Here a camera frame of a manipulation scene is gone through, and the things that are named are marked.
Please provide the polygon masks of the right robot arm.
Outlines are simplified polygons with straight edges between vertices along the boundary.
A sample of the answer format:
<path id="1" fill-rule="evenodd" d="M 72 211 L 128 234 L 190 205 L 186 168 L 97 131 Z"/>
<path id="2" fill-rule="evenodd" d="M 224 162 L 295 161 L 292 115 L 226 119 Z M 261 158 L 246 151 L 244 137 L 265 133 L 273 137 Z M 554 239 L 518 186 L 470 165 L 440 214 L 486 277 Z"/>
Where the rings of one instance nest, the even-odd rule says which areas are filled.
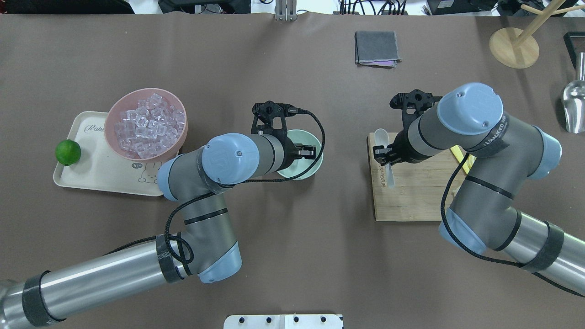
<path id="1" fill-rule="evenodd" d="M 559 141 L 504 111 L 487 84 L 472 82 L 444 96 L 418 89 L 389 102 L 403 129 L 392 144 L 374 146 L 380 166 L 421 163 L 460 146 L 476 159 L 452 203 L 445 206 L 461 161 L 441 197 L 440 234 L 468 254 L 516 267 L 578 297 L 584 296 L 584 241 L 513 207 L 527 180 L 539 180 L 562 156 Z"/>

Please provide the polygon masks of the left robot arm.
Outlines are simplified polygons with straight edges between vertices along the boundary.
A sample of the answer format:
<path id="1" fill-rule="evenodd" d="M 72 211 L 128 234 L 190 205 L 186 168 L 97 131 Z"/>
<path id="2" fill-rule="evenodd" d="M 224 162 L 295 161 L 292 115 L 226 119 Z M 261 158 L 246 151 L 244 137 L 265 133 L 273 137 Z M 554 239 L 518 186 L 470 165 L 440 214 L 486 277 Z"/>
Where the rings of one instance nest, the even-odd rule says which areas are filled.
<path id="1" fill-rule="evenodd" d="M 227 133 L 180 154 L 158 171 L 165 198 L 179 202 L 185 229 L 94 260 L 1 284 L 1 327 L 41 329 L 159 285 L 196 275 L 203 283 L 240 270 L 242 258 L 223 193 L 228 188 L 315 159 L 316 146 L 269 134 Z"/>

